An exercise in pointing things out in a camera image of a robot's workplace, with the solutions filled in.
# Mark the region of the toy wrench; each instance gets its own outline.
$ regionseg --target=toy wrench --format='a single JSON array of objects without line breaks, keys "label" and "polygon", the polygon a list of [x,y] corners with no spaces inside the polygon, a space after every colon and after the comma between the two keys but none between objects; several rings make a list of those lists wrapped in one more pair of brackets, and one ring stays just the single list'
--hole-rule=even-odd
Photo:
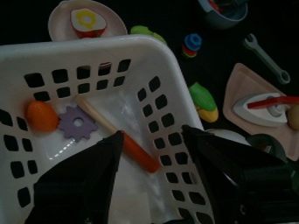
[{"label": "toy wrench", "polygon": [[257,37],[255,37],[255,35],[253,33],[250,33],[247,35],[247,37],[245,38],[243,44],[245,44],[246,48],[249,50],[254,51],[257,56],[262,59],[262,61],[265,62],[265,64],[267,65],[267,67],[270,68],[273,73],[275,74],[279,82],[282,84],[287,84],[290,82],[290,80],[291,80],[289,72],[286,70],[283,70],[278,66],[278,64],[274,62],[274,60],[270,58],[270,56],[267,55],[266,51],[259,46],[258,39],[257,39]]}]

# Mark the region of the red toy handle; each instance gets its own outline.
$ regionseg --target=red toy handle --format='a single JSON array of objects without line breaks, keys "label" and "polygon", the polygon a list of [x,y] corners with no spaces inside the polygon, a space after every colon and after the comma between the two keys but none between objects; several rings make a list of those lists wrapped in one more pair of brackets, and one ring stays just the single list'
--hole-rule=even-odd
[{"label": "red toy handle", "polygon": [[140,164],[142,167],[144,167],[148,172],[156,172],[161,168],[159,162],[150,156],[150,154],[124,131],[123,134],[126,154]]},{"label": "red toy handle", "polygon": [[247,104],[249,109],[263,109],[279,104],[298,104],[299,96],[278,96]]}]

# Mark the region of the white plastic basket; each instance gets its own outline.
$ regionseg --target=white plastic basket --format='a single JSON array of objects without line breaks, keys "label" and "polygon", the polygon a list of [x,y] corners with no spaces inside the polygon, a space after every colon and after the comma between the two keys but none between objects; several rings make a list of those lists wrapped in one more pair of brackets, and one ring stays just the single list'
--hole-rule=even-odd
[{"label": "white plastic basket", "polygon": [[[181,68],[170,48],[143,35],[0,47],[0,223],[22,224],[34,208],[34,183],[66,158],[110,134],[106,129],[76,143],[60,130],[31,130],[24,107],[47,101],[56,112],[84,95],[107,119],[126,130],[162,169],[150,174],[122,156],[114,201],[143,195],[154,223],[190,214],[214,223],[211,202],[183,143],[182,125],[202,129]],[[135,223],[130,217],[115,223]]]}]

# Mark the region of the purple toy gear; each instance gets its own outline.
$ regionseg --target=purple toy gear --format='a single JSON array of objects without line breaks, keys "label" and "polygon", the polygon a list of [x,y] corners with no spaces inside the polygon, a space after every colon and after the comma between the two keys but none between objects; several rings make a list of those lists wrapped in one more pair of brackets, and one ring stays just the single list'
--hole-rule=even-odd
[{"label": "purple toy gear", "polygon": [[83,137],[90,139],[90,132],[96,130],[99,126],[79,106],[76,108],[68,106],[67,112],[60,114],[58,128],[64,131],[66,138],[74,137],[75,141],[79,142]]}]

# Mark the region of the pink toy plate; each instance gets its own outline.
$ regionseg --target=pink toy plate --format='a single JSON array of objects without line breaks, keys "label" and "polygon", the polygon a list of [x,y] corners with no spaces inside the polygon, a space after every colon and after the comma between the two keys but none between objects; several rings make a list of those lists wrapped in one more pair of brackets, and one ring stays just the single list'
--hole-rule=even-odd
[{"label": "pink toy plate", "polygon": [[107,29],[100,37],[127,35],[127,27],[119,15],[102,3],[91,0],[62,1],[54,9],[48,22],[52,41],[79,39],[71,26],[71,12],[87,8],[107,20]]},{"label": "pink toy plate", "polygon": [[275,137],[285,147],[287,157],[295,161],[299,157],[299,131],[293,130],[287,124],[277,128],[257,125],[233,112],[235,102],[243,97],[266,93],[285,95],[249,67],[238,63],[229,78],[223,114],[250,135],[265,133]]}]

